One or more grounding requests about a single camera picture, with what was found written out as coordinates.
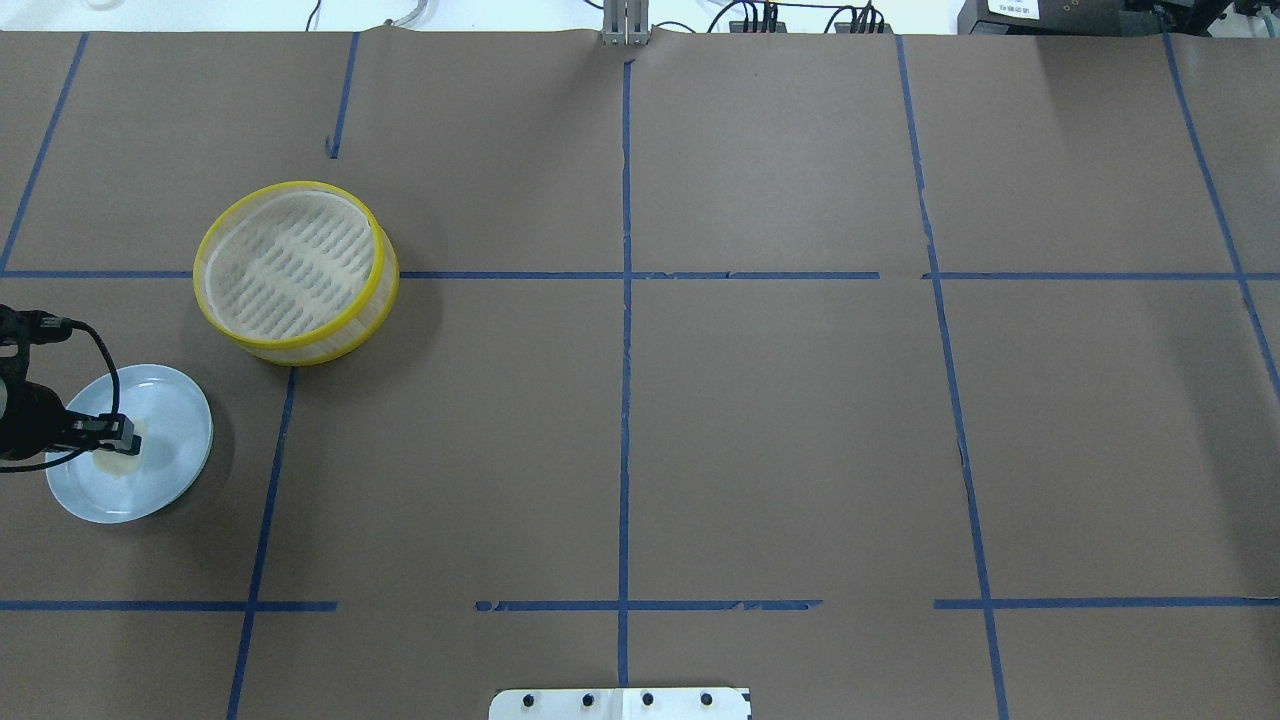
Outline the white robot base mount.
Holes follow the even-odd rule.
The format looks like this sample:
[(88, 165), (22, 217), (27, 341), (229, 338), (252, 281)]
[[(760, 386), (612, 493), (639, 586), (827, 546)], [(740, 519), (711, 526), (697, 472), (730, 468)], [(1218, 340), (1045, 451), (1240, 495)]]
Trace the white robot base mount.
[(489, 719), (751, 719), (749, 691), (732, 687), (508, 689)]

